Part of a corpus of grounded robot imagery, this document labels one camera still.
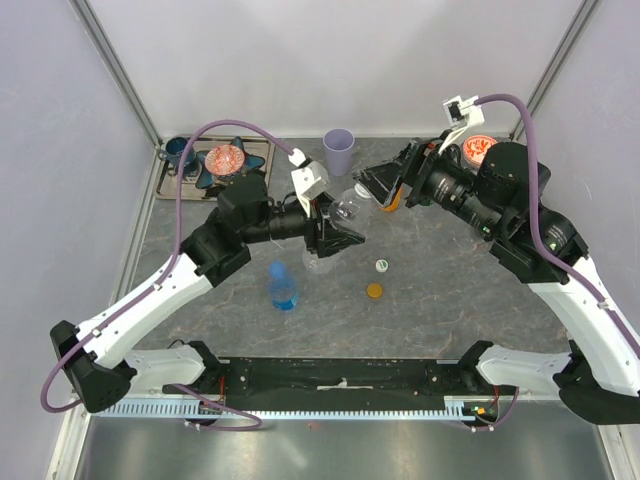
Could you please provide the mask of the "orange juice bottle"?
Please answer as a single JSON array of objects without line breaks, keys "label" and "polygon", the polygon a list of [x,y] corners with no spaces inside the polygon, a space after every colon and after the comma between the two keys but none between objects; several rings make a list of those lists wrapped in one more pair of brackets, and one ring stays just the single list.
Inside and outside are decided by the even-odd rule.
[{"label": "orange juice bottle", "polygon": [[387,206],[380,206],[380,209],[384,212],[393,212],[399,208],[402,197],[402,188],[399,188],[395,193],[391,203]]}]

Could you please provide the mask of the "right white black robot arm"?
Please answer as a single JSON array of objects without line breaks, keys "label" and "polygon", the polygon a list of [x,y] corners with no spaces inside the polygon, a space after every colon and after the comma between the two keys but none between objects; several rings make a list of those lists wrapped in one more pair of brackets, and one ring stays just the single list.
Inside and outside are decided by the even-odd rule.
[{"label": "right white black robot arm", "polygon": [[477,394],[490,385],[557,397],[595,425],[639,421],[637,340],[607,299],[588,247],[574,225],[543,205],[532,208],[529,191],[542,192],[551,172],[537,166],[529,181],[526,146],[489,146],[477,170],[461,163],[458,146],[411,140],[393,159],[354,173],[381,206],[410,189],[407,207],[436,204],[490,243],[490,254],[541,298],[569,335],[561,354],[511,350],[478,341],[460,359],[458,381]]}]

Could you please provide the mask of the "clear bottle blue-white cap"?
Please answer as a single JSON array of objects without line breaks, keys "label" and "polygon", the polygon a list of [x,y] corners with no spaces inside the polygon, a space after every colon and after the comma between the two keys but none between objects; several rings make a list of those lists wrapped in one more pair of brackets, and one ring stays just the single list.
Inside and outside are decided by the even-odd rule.
[{"label": "clear bottle blue-white cap", "polygon": [[[356,227],[358,230],[363,231],[366,240],[369,221],[374,207],[375,202],[373,197],[362,185],[356,183],[353,188],[345,190],[340,196],[334,199],[328,209],[344,216],[348,214],[355,215]],[[302,254],[302,260],[305,267],[311,273],[325,274],[336,266],[345,251],[346,249],[328,258],[318,258],[314,254],[305,251]]]}]

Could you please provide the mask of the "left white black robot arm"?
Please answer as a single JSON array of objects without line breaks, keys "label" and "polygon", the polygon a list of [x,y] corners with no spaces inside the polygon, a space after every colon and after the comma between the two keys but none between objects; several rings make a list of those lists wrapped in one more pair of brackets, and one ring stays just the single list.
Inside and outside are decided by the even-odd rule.
[{"label": "left white black robot arm", "polygon": [[328,258],[365,237],[330,210],[320,192],[311,200],[274,202],[261,175],[235,178],[206,221],[146,281],[118,303],[74,325],[62,321],[50,337],[66,377],[90,413],[104,411],[129,392],[189,385],[208,393],[219,382],[217,358],[199,342],[175,352],[138,351],[136,344],[176,310],[246,265],[250,245],[301,237],[309,252]]}]

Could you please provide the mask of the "orange bottle cap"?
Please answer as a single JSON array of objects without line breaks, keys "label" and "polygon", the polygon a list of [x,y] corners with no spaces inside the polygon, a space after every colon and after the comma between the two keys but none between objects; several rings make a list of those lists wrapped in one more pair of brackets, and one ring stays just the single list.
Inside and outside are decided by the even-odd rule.
[{"label": "orange bottle cap", "polygon": [[383,287],[379,283],[370,283],[366,287],[366,294],[369,298],[378,299],[384,293]]}]

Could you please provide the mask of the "white green bottle cap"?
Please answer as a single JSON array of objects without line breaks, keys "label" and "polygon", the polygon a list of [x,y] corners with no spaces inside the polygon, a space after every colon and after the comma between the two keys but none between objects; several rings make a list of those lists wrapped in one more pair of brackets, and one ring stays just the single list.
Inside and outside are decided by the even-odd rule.
[{"label": "white green bottle cap", "polygon": [[384,273],[388,270],[389,263],[385,259],[378,259],[375,263],[375,268],[378,272]]}]

